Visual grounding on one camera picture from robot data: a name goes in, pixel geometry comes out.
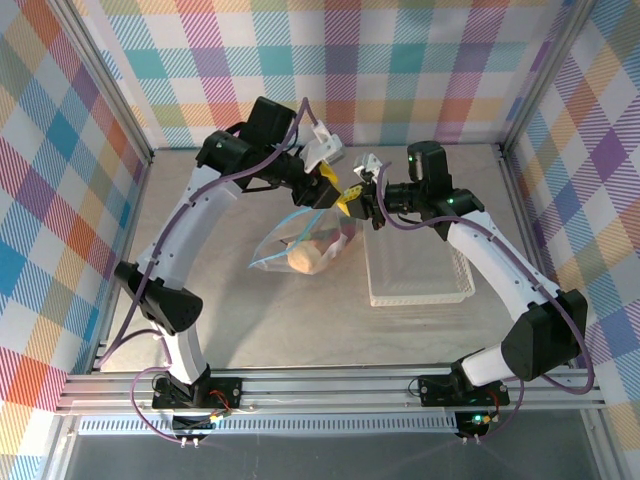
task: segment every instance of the transparent storage bin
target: transparent storage bin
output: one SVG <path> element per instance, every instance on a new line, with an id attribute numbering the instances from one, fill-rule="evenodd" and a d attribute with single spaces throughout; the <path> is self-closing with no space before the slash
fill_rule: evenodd
<path id="1" fill-rule="evenodd" d="M 372 307 L 459 303 L 475 293 L 468 260 L 435 230 L 364 228 Z"/>

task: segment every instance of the colorful checkered wall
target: colorful checkered wall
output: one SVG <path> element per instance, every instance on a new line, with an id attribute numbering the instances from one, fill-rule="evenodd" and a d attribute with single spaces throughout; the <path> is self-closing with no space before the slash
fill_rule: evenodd
<path id="1" fill-rule="evenodd" d="M 537 241 L 579 288 L 600 385 L 640 478 L 640 1 L 600 0 L 516 148 Z"/>
<path id="2" fill-rule="evenodd" d="M 45 0 L 0 0 L 0 479 L 87 360 L 144 163 Z"/>
<path id="3" fill-rule="evenodd" d="M 572 3 L 76 0 L 148 138 L 173 148 L 246 119 L 258 95 L 308 96 L 348 145 L 494 143 Z"/>

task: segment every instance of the vent grille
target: vent grille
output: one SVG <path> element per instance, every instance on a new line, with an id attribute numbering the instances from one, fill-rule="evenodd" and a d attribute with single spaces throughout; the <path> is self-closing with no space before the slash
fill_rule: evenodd
<path id="1" fill-rule="evenodd" d="M 154 427 L 170 433 L 167 418 L 149 417 Z M 190 433 L 393 433 L 451 432 L 456 430 L 453 413 L 360 414 L 360 415 L 237 415 L 220 420 L 208 428 Z M 135 416 L 86 416 L 78 431 L 81 435 L 147 434 L 152 433 Z"/>

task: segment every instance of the clear plastic bag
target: clear plastic bag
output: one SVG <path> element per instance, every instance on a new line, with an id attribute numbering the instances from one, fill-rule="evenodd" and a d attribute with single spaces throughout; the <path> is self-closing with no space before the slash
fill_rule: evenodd
<path id="1" fill-rule="evenodd" d="M 314 275 L 351 242 L 360 224 L 338 207 L 303 208 L 282 220 L 258 245 L 249 267 Z"/>

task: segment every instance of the plaid wallpaper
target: plaid wallpaper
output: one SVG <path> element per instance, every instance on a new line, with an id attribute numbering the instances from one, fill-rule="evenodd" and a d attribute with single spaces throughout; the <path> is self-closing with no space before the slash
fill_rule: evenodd
<path id="1" fill-rule="evenodd" d="M 45 0 L 0 0 L 0 479 L 33 478 L 144 166 Z"/>
<path id="2" fill-rule="evenodd" d="M 76 0 L 150 141 L 174 148 L 258 95 L 308 96 L 348 145 L 494 143 L 572 3 Z"/>
<path id="3" fill-rule="evenodd" d="M 600 0 L 517 148 L 549 272 L 592 310 L 587 344 L 640 478 L 640 2 Z"/>

